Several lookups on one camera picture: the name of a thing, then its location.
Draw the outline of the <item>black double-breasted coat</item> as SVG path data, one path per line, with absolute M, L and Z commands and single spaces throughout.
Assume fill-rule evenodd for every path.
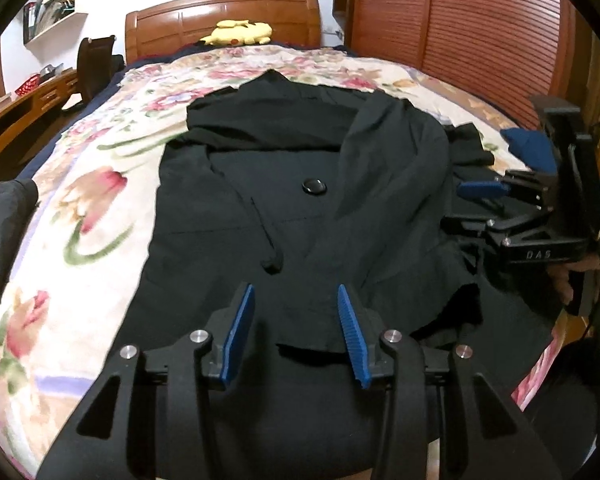
M 333 479 L 372 466 L 382 395 L 352 376 L 337 315 L 351 286 L 390 327 L 431 347 L 466 342 L 514 390 L 550 342 L 481 240 L 448 214 L 488 180 L 477 128 L 445 126 L 382 91 L 298 84 L 270 70 L 187 107 L 159 167 L 156 222 L 117 344 L 168 346 L 252 284 L 237 379 L 210 400 L 222 479 Z

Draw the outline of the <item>black binder on shelf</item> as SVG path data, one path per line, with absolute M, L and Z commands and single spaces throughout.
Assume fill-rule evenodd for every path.
M 36 14 L 38 14 L 38 3 L 36 1 L 24 5 L 22 9 L 22 38 L 24 44 L 27 44 L 35 35 Z

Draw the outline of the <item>brown louvered wardrobe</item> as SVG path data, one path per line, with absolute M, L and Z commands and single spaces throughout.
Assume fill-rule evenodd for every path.
M 532 96 L 585 101 L 592 30 L 569 0 L 347 0 L 344 43 L 535 127 Z

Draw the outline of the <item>dark brown chair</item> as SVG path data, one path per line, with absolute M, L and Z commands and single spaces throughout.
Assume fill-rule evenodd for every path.
M 68 82 L 69 99 L 61 107 L 65 115 L 91 102 L 110 84 L 114 74 L 125 68 L 124 57 L 112 53 L 115 41 L 114 35 L 81 41 L 76 59 L 76 78 Z

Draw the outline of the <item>wooden desk with cabinets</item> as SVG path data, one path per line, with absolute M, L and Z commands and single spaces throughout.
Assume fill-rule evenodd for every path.
M 24 130 L 78 92 L 78 74 L 74 68 L 43 82 L 0 110 L 0 155 Z

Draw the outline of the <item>floral bed blanket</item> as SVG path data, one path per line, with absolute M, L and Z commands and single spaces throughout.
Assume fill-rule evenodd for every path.
M 153 58 L 94 99 L 35 171 L 38 203 L 0 297 L 0 457 L 33 478 L 104 364 L 140 282 L 159 164 L 187 105 L 276 70 L 300 84 L 382 90 L 439 122 L 477 127 L 498 171 L 516 169 L 492 106 L 413 67 L 331 48 L 224 48 Z

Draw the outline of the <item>red basket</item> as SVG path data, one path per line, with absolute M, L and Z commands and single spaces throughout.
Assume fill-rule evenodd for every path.
M 34 91 L 40 85 L 41 76 L 39 74 L 31 75 L 25 82 L 15 90 L 17 96 L 26 96 L 28 93 Z

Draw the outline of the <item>navy blue folded garment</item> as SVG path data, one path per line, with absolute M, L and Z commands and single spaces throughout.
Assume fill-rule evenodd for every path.
M 558 173 L 553 143 L 543 131 L 506 128 L 501 136 L 509 151 L 531 170 L 553 176 Z

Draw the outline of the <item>yellow Pikachu plush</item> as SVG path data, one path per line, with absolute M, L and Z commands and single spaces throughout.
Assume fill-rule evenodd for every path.
M 273 29 L 268 23 L 248 20 L 223 20 L 216 23 L 209 35 L 201 38 L 206 46 L 252 46 L 268 44 Z

